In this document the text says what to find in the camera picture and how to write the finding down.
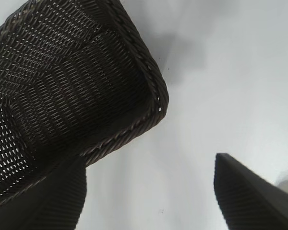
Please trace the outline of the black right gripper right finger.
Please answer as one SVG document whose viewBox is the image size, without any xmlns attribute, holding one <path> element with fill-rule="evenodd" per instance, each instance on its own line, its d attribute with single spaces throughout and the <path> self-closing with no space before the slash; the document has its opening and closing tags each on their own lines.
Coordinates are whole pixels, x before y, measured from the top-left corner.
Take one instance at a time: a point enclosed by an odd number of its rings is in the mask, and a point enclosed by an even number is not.
<svg viewBox="0 0 288 230">
<path fill-rule="evenodd" d="M 288 230 L 288 193 L 227 153 L 216 154 L 214 191 L 230 230 Z"/>
</svg>

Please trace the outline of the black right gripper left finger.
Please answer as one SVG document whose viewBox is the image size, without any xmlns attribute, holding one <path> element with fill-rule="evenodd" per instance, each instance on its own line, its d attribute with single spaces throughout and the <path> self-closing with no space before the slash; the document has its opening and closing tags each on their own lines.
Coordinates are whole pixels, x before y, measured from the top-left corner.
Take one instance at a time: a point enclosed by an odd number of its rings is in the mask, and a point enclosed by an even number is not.
<svg viewBox="0 0 288 230">
<path fill-rule="evenodd" d="M 73 230 L 86 192 L 85 159 L 71 158 L 0 207 L 0 230 Z"/>
</svg>

